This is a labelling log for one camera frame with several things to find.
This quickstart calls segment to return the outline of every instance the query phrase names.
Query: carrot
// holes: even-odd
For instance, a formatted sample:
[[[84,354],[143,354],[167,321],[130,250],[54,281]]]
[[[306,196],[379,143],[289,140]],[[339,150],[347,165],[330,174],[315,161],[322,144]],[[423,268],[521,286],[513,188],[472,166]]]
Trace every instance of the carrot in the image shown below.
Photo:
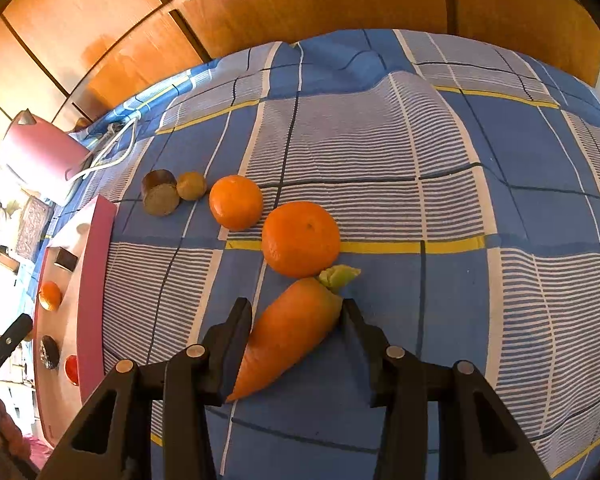
[[[359,275],[359,269],[338,265],[318,279],[291,284],[256,321],[244,351],[234,391],[228,401],[269,386],[318,346],[333,329],[342,298],[332,292]]]

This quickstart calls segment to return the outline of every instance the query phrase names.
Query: pink tray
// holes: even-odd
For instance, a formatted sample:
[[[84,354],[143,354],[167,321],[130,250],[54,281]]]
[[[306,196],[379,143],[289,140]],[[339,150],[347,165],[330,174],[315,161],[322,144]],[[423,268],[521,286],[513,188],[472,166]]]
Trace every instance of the pink tray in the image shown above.
[[[45,439],[54,447],[104,378],[102,298],[115,216],[116,206],[97,196],[52,238],[42,262],[40,284],[51,280],[62,291],[62,303],[55,312],[45,310],[36,300],[33,329],[40,423]],[[74,272],[54,264],[60,247],[78,256]],[[44,335],[51,336],[60,349],[60,363],[55,370],[47,370],[40,362],[40,340]],[[78,356],[80,387],[71,384],[64,373],[64,360],[71,354]]]

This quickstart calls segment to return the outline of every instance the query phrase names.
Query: metal screw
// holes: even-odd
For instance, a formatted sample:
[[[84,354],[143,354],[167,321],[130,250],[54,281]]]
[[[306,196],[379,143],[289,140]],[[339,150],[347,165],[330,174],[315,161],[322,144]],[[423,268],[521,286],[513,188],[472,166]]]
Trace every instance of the metal screw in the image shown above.
[[[386,355],[387,357],[392,357],[393,359],[402,359],[404,357],[404,348],[402,348],[401,346],[389,346],[386,349]]]
[[[205,352],[205,347],[202,345],[191,345],[189,348],[187,348],[187,355],[189,357],[193,357],[194,359],[196,357],[202,357]]]
[[[469,361],[459,361],[457,366],[458,371],[464,375],[471,375],[475,370],[474,364]]]
[[[130,372],[133,367],[133,361],[122,359],[122,361],[118,361],[118,364],[116,364],[116,371],[120,374],[126,374],[127,372]]]

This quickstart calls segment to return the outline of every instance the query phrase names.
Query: checkered tablecloth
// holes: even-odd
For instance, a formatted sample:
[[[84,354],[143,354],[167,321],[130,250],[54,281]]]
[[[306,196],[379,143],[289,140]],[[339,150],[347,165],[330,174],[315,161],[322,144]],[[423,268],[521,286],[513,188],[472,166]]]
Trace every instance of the checkered tablecloth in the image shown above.
[[[228,233],[206,198],[166,218],[139,203],[153,169],[197,170],[210,184],[243,174],[261,187],[264,216],[293,200],[330,211],[339,262],[362,269],[344,296],[367,322],[425,361],[474,362],[546,468],[587,477],[600,457],[600,102],[590,87],[477,41],[350,30],[250,48],[112,113],[136,110],[131,156],[86,181],[49,230],[97,193],[119,204],[105,370],[123,357],[167,359],[236,297],[258,315],[290,283],[263,263],[262,222]],[[358,393],[338,331],[267,390],[206,413],[226,479],[372,478],[384,413]],[[435,410],[430,421],[433,479]],[[156,403],[158,462],[160,422]]]

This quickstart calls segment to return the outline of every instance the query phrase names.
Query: brown cylindrical object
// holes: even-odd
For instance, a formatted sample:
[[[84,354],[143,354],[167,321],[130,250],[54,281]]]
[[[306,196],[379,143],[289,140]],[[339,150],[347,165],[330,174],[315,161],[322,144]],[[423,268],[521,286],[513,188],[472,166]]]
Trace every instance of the brown cylindrical object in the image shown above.
[[[144,210],[150,215],[167,216],[180,203],[176,178],[168,170],[153,170],[142,179],[141,192]]]

